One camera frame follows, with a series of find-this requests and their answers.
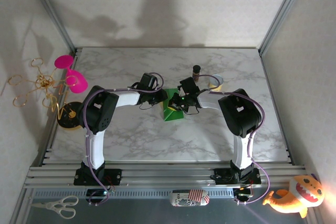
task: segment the pink cup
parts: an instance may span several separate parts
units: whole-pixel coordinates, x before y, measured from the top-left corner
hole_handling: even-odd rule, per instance
[[[67,69],[65,83],[73,93],[84,92],[88,88],[88,82],[85,77],[78,71],[70,69],[73,57],[71,55],[62,55],[55,60],[55,67]]]

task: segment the tin can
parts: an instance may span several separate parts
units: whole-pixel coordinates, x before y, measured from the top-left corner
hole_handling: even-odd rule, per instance
[[[202,189],[173,190],[170,203],[174,207],[206,206],[209,203],[209,195]]]

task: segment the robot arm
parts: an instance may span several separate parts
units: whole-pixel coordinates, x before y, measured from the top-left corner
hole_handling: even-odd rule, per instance
[[[96,86],[94,87],[90,93],[95,92],[96,89],[101,89],[100,87]],[[109,109],[111,109],[114,104],[115,108],[126,106],[126,105],[137,105],[139,103],[140,93],[135,91],[129,91],[129,92],[117,92],[114,94],[111,94],[111,105]],[[92,132],[95,134],[91,135],[90,137],[90,161],[92,164],[93,169],[98,169],[103,163],[104,163],[104,155],[103,155],[103,143],[104,143],[104,134],[107,126],[111,122],[111,118],[113,115],[113,112],[106,115],[105,118],[101,118],[101,120],[96,121],[96,125],[98,125],[98,128],[91,128]],[[86,157],[83,158],[83,162],[86,166],[89,166],[88,160]]]
[[[222,93],[200,91],[190,77],[180,82],[185,95],[175,94],[169,101],[169,107],[176,111],[188,112],[190,106],[221,110],[226,124],[234,135],[234,157],[231,160],[231,174],[236,183],[244,180],[253,169],[251,161],[253,139],[250,134],[261,122],[261,115],[255,105],[236,95],[248,97],[243,89],[238,89],[229,96]]]
[[[89,137],[87,141],[89,142],[87,142],[87,153],[81,163],[81,168],[76,171],[75,185],[97,184],[89,168],[88,158],[95,176],[103,182],[106,175],[103,155],[104,133],[111,123],[115,109],[126,105],[139,105],[144,102],[155,105],[166,100],[168,98],[167,93],[163,89],[156,91],[155,83],[157,83],[157,78],[152,74],[145,73],[141,81],[133,84],[128,91],[114,90],[114,93],[110,93],[100,86],[94,86],[90,90],[77,111],[79,124],[86,127],[83,120],[83,108],[87,104],[86,123],[88,126],[87,137]]]

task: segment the small cup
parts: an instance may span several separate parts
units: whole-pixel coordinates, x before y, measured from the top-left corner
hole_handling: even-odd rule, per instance
[[[223,77],[221,77],[220,75],[218,74],[214,74],[212,75],[213,77],[216,77],[218,80],[219,80],[219,87],[215,88],[215,89],[211,89],[211,91],[221,91],[222,90],[222,86],[223,86],[223,83],[224,83],[224,79]],[[209,88],[214,88],[216,86],[218,86],[218,82],[215,78],[211,78],[209,77]]]

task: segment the white scissors handle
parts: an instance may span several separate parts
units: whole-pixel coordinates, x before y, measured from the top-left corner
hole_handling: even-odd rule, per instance
[[[68,208],[68,207],[55,207],[52,209],[55,211],[58,215],[60,215],[63,219],[72,219],[76,215],[76,210],[73,208]],[[61,212],[62,211],[67,211],[67,212],[72,212],[73,214],[69,217],[64,216]]]
[[[64,202],[66,199],[69,199],[69,198],[74,198],[74,199],[76,199],[76,201]],[[50,204],[50,205],[47,208],[55,211],[58,215],[60,215],[64,219],[72,219],[76,215],[76,210],[73,209],[73,208],[68,208],[67,206],[77,205],[78,202],[79,202],[79,199],[78,199],[77,196],[70,195],[70,196],[65,197],[63,199],[60,199],[59,201],[49,202],[48,204]],[[73,215],[71,215],[70,217],[66,217],[61,213],[62,211],[72,212]]]

